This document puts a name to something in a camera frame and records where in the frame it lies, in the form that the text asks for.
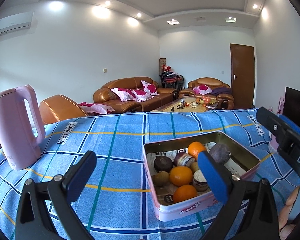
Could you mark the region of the person's right hand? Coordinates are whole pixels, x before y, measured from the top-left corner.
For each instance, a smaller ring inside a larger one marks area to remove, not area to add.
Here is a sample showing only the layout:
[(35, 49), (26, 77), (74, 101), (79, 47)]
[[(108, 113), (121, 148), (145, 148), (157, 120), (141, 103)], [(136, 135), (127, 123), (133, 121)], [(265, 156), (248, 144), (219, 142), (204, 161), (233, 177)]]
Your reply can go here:
[(292, 221), (300, 212), (300, 186), (297, 186), (289, 195), (285, 202), (285, 206), (279, 213), (279, 238), (287, 239), (288, 236), (295, 229), (296, 225)]

